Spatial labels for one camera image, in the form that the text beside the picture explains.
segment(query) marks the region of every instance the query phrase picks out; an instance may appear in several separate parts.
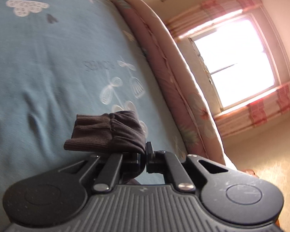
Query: bed sheet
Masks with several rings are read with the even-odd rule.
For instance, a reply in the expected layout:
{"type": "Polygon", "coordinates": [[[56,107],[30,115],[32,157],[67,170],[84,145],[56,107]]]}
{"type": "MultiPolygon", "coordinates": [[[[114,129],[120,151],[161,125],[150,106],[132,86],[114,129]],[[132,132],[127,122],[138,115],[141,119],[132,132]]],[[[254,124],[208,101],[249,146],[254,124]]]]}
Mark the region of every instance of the bed sheet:
{"type": "Polygon", "coordinates": [[[8,186],[86,156],[63,150],[76,114],[123,109],[138,113],[155,150],[185,156],[146,57],[110,1],[0,0],[0,231],[8,186]]]}

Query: window frame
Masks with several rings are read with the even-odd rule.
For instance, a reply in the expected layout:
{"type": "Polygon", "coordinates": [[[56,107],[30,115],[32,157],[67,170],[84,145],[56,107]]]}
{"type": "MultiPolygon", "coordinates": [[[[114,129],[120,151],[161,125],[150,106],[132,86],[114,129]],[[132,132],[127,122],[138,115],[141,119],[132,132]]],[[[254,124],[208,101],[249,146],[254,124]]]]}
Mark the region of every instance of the window frame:
{"type": "Polygon", "coordinates": [[[265,93],[265,92],[267,92],[269,90],[272,90],[273,88],[281,85],[281,81],[279,79],[279,73],[277,71],[277,67],[275,65],[274,58],[273,58],[273,56],[271,54],[269,45],[268,45],[268,43],[267,43],[267,41],[265,39],[265,36],[264,36],[259,24],[257,23],[256,18],[254,17],[254,15],[252,13],[245,13],[245,14],[237,15],[237,16],[235,16],[233,18],[227,19],[227,20],[222,21],[220,23],[217,23],[217,24],[215,24],[213,26],[207,27],[206,29],[199,31],[196,34],[193,34],[189,38],[189,40],[192,43],[193,48],[194,48],[194,50],[195,50],[195,52],[196,52],[196,54],[197,54],[197,56],[198,56],[198,58],[200,60],[200,63],[202,64],[202,68],[203,68],[204,72],[206,73],[206,75],[207,75],[207,77],[209,79],[209,82],[210,82],[210,84],[211,84],[211,86],[213,88],[213,91],[215,92],[215,96],[216,96],[217,102],[218,102],[218,104],[220,106],[220,111],[221,112],[229,110],[230,108],[233,108],[233,107],[235,107],[235,106],[237,106],[239,104],[242,104],[242,103],[244,103],[246,101],[249,101],[249,100],[251,100],[251,99],[253,99],[255,97],[258,97],[259,95],[261,95],[261,94],[263,94],[263,93],[265,93]],[[261,41],[261,44],[263,46],[263,52],[266,54],[266,56],[267,56],[267,58],[269,60],[269,63],[270,63],[271,69],[272,69],[272,73],[273,73],[273,77],[274,77],[274,85],[269,87],[269,88],[267,88],[267,89],[265,89],[265,90],[263,90],[263,91],[261,91],[261,92],[259,92],[259,93],[256,93],[256,94],[254,94],[254,95],[252,95],[250,97],[247,97],[247,98],[245,98],[245,99],[243,99],[241,101],[238,101],[238,102],[236,102],[234,104],[231,104],[231,105],[229,105],[227,107],[223,107],[223,105],[221,103],[221,100],[220,100],[220,96],[219,96],[219,94],[217,92],[216,86],[215,86],[215,84],[214,84],[214,82],[213,82],[213,80],[211,78],[211,74],[209,73],[209,71],[208,71],[208,69],[207,69],[207,67],[206,67],[206,65],[204,63],[204,60],[203,60],[203,58],[202,58],[202,56],[201,56],[201,54],[200,54],[200,52],[199,52],[199,50],[198,50],[198,48],[197,48],[197,46],[196,46],[194,41],[196,41],[196,40],[198,40],[198,39],[200,39],[200,38],[202,38],[202,37],[204,37],[206,35],[209,35],[209,34],[215,32],[217,28],[219,28],[219,27],[221,27],[223,25],[226,25],[226,24],[228,24],[230,22],[247,20],[247,19],[251,22],[251,24],[254,27],[256,33],[258,34],[259,39],[261,41]]]}

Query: brown fabric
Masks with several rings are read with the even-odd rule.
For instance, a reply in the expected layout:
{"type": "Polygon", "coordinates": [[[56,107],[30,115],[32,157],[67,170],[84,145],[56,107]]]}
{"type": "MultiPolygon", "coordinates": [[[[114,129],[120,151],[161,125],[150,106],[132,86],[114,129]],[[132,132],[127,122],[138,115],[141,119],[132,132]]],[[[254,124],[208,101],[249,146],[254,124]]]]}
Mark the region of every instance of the brown fabric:
{"type": "Polygon", "coordinates": [[[145,154],[145,135],[133,111],[100,116],[77,115],[65,150],[145,154]]]}

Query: window pane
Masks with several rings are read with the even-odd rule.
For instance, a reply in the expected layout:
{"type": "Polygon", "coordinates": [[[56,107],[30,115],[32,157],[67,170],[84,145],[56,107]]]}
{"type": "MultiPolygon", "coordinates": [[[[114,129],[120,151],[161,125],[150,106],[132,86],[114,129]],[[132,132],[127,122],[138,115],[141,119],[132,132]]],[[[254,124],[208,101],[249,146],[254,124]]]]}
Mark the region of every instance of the window pane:
{"type": "Polygon", "coordinates": [[[252,53],[263,51],[262,43],[249,20],[228,23],[195,41],[209,73],[241,63],[252,53]]]}
{"type": "Polygon", "coordinates": [[[250,55],[211,77],[223,107],[255,95],[275,83],[270,63],[263,52],[250,55]]]}

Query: pink curtain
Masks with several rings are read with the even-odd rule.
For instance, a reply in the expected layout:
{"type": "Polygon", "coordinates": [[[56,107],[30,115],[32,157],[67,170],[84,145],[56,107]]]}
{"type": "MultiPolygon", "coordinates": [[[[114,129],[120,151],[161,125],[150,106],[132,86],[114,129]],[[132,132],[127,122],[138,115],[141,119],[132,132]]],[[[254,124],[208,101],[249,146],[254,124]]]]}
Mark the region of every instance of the pink curtain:
{"type": "Polygon", "coordinates": [[[189,37],[198,26],[208,22],[211,25],[214,19],[239,10],[248,11],[261,4],[261,0],[207,0],[175,16],[166,26],[174,39],[189,37]]]}
{"type": "Polygon", "coordinates": [[[266,123],[290,110],[290,82],[237,110],[215,117],[221,137],[228,137],[266,123]]]}

